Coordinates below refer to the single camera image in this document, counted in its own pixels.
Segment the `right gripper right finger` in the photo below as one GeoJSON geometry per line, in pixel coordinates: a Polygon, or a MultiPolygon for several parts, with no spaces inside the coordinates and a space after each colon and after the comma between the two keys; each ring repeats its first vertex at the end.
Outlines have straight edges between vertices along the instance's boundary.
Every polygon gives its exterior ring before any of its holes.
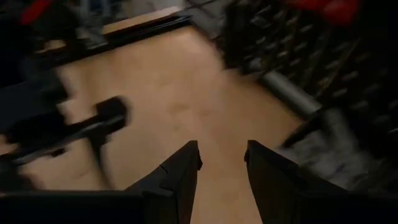
{"type": "Polygon", "coordinates": [[[263,223],[393,223],[397,195],[350,192],[249,140],[244,156],[263,223]]]}

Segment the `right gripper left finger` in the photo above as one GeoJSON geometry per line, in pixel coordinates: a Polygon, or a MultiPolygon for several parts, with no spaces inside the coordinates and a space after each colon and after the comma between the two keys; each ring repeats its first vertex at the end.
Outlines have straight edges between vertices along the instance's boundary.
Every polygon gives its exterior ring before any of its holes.
{"type": "Polygon", "coordinates": [[[124,190],[30,190],[1,197],[1,223],[190,223],[202,161],[191,140],[124,190]]]}

